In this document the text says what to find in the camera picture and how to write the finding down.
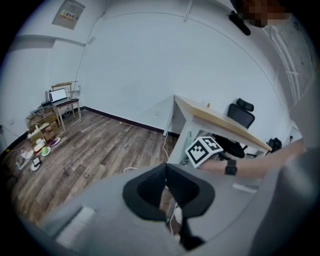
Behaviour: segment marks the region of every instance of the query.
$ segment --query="hand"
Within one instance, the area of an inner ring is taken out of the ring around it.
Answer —
[[[215,174],[224,175],[227,166],[227,161],[207,160],[199,166],[200,170],[208,171]]]

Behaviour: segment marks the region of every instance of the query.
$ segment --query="person's arm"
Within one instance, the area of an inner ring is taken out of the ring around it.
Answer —
[[[272,154],[254,159],[237,160],[236,175],[248,178],[263,178],[270,169],[278,169],[283,166],[287,160],[302,154],[304,148],[303,140],[299,139]],[[227,161],[208,160],[204,162],[199,169],[223,175],[226,166]]]

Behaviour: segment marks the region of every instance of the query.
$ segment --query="power outlet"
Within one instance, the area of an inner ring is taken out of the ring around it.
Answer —
[[[15,120],[13,118],[9,119],[8,121],[9,121],[9,125],[11,126],[15,123]]]

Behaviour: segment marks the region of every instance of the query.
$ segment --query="wristwatch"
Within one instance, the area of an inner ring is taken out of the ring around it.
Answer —
[[[236,175],[237,173],[237,161],[233,159],[229,159],[228,163],[225,167],[225,172],[224,174],[226,175]]]

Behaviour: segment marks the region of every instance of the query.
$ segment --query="laptop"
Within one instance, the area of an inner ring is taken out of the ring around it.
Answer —
[[[50,95],[51,95],[51,99],[52,99],[51,103],[54,106],[58,106],[60,104],[71,101],[71,99],[67,98],[65,88],[50,91]]]

